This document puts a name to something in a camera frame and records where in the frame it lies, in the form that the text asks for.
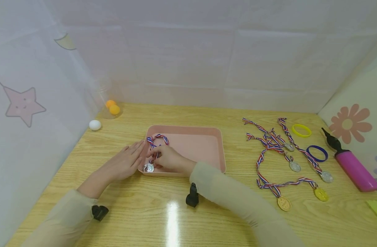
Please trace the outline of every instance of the clear plastic cup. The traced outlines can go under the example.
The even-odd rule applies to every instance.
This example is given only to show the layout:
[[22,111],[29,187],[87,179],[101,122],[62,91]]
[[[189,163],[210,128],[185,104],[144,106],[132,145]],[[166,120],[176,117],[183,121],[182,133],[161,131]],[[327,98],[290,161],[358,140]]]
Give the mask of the clear plastic cup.
[[101,117],[104,119],[116,119],[123,113],[122,91],[116,83],[110,80],[100,82],[95,97],[97,105],[101,108]]

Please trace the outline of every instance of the striped ribbon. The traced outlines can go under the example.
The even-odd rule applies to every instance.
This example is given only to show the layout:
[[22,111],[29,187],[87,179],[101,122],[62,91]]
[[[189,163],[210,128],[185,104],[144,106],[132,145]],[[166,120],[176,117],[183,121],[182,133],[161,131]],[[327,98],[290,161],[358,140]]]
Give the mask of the striped ribbon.
[[[277,146],[279,149],[275,149],[278,153],[283,154],[286,161],[291,162],[294,161],[294,158],[292,156],[287,156],[287,153],[283,150],[285,141],[280,137],[280,135],[276,135],[274,128],[271,129],[271,131],[265,130],[261,125],[256,124],[255,122],[252,122],[248,119],[242,118],[243,121],[245,121],[246,124],[252,124],[255,125],[259,130],[261,130],[264,133],[264,139],[268,140],[268,138],[271,138],[274,143],[271,143],[272,146]],[[261,143],[266,146],[266,141],[262,140],[261,138],[257,138],[257,140],[261,141]]]
[[[157,147],[157,145],[155,145],[155,143],[154,143],[154,140],[158,139],[158,138],[163,138],[165,144],[167,146],[169,146],[169,140],[168,140],[168,138],[166,136],[162,135],[162,134],[157,134],[154,137],[149,136],[149,137],[146,138],[147,142],[150,143],[150,146],[151,146],[150,150],[152,150],[153,148]],[[153,154],[152,159],[150,159],[149,163],[152,164],[154,162],[154,160],[157,159],[159,156],[160,156],[159,152]]]
[[278,135],[278,136],[276,135],[274,129],[272,129],[271,131],[268,132],[267,130],[265,130],[260,125],[254,123],[254,122],[252,122],[248,119],[243,118],[242,120],[245,121],[245,124],[250,123],[250,124],[255,125],[259,130],[261,130],[264,133],[263,139],[255,137],[255,136],[251,135],[250,133],[246,133],[246,136],[248,137],[248,139],[247,139],[248,141],[251,140],[251,139],[259,140],[266,147],[261,152],[261,154],[260,154],[260,156],[259,156],[259,158],[256,162],[256,172],[257,172],[257,175],[259,177],[259,179],[257,179],[257,185],[260,189],[270,189],[271,192],[275,195],[275,197],[279,198],[279,197],[282,196],[279,187],[285,187],[287,185],[299,185],[301,182],[306,182],[313,189],[318,188],[318,185],[316,184],[316,182],[312,179],[307,178],[307,177],[300,177],[296,181],[289,181],[289,182],[282,183],[282,184],[272,184],[263,175],[261,175],[261,173],[259,171],[260,164],[261,164],[261,162],[264,161],[264,153],[267,150],[274,149],[278,153],[284,154],[285,159],[287,161],[293,161],[293,157],[290,156],[290,158],[289,158],[287,156],[286,152],[282,149],[284,144],[285,144],[285,141],[280,137],[280,135]]
[[292,145],[294,145],[297,150],[299,150],[301,153],[303,153],[303,155],[306,157],[306,159],[308,159],[309,163],[311,164],[311,166],[313,167],[313,169],[319,174],[319,176],[321,177],[321,174],[323,173],[323,170],[320,168],[318,162],[313,159],[313,157],[308,153],[306,152],[305,150],[301,149],[293,140],[293,137],[291,136],[290,132],[288,131],[288,128],[286,126],[286,120],[287,118],[284,118],[284,117],[280,117],[278,118],[278,123],[279,125],[283,128],[284,130],[284,133],[286,134],[286,136],[288,137],[288,140],[290,141],[290,143]]

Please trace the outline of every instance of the ping pong ball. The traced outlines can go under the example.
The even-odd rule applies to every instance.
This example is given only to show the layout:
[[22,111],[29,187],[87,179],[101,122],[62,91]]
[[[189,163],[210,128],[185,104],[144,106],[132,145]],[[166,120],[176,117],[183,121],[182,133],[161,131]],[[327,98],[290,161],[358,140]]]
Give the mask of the ping pong ball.
[[102,127],[101,123],[98,120],[92,120],[89,124],[90,129],[92,130],[98,130]]
[[112,105],[110,108],[109,108],[109,112],[113,115],[117,115],[120,113],[120,108],[118,107],[118,105]]
[[111,100],[111,99],[109,99],[108,101],[106,101],[106,107],[107,107],[107,108],[110,108],[110,107],[113,106],[113,105],[116,105],[116,102],[115,102],[115,101],[113,101],[113,100]]

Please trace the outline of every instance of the star decoration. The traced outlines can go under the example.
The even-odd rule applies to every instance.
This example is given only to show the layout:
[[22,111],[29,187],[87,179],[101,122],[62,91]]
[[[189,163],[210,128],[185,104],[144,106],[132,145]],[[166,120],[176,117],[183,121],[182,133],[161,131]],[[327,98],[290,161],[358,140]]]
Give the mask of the star decoration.
[[20,117],[22,121],[30,127],[32,125],[32,115],[46,111],[43,106],[36,102],[36,91],[34,87],[22,93],[6,86],[4,86],[3,89],[10,100],[10,106],[6,112],[7,117]]

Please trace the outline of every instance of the right hand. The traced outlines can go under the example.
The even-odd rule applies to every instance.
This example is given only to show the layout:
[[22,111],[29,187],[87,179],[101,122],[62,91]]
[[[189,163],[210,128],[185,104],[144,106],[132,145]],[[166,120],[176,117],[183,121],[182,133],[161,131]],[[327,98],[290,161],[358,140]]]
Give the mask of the right hand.
[[161,153],[161,156],[154,160],[154,165],[160,165],[166,169],[183,173],[188,177],[194,170],[196,162],[181,156],[181,154],[177,153],[173,148],[167,145],[157,146],[156,148],[151,149],[147,153],[147,157],[149,158],[158,152]]

